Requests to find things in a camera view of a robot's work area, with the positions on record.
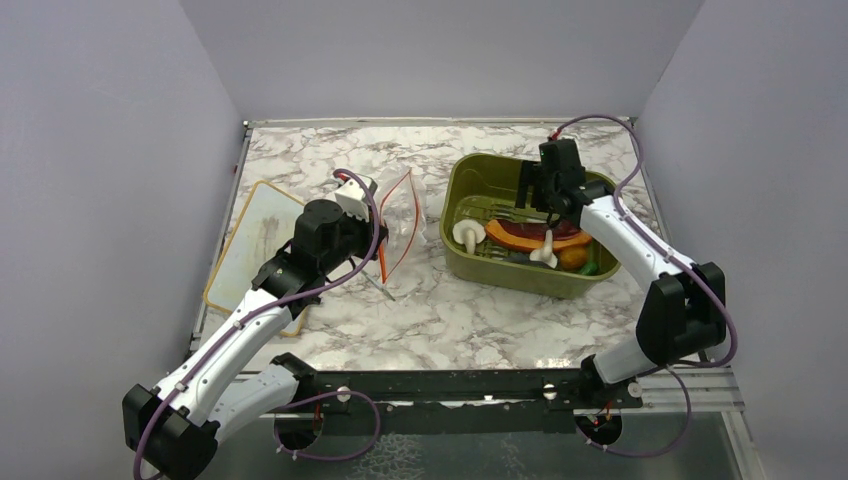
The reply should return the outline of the clear zip top bag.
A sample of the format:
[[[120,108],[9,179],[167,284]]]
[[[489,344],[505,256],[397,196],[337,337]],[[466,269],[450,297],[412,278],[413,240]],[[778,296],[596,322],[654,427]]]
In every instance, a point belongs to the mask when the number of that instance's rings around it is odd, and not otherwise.
[[[381,225],[388,231],[378,248],[380,283],[386,288],[405,259],[426,243],[426,190],[412,169],[402,165],[384,169],[377,184]]]

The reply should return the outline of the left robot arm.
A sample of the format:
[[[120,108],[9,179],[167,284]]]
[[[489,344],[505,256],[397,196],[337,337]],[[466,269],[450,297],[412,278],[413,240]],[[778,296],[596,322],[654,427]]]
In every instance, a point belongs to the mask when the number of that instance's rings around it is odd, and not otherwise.
[[[213,336],[153,388],[135,385],[123,398],[133,477],[143,478],[151,466],[157,479],[195,479],[222,443],[259,416],[309,406],[313,382],[286,365],[272,364],[244,382],[236,377],[308,305],[374,260],[385,236],[368,191],[307,203],[293,237],[260,267]]]

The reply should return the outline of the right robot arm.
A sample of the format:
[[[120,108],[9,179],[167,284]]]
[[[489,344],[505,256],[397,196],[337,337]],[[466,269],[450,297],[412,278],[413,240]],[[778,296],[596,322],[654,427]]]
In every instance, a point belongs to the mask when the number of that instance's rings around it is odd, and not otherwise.
[[[606,248],[646,294],[634,333],[585,358],[579,398],[600,407],[621,384],[720,345],[733,330],[725,306],[725,276],[714,263],[675,252],[621,201],[618,190],[589,180],[572,139],[540,145],[522,163],[515,204],[566,220]]]

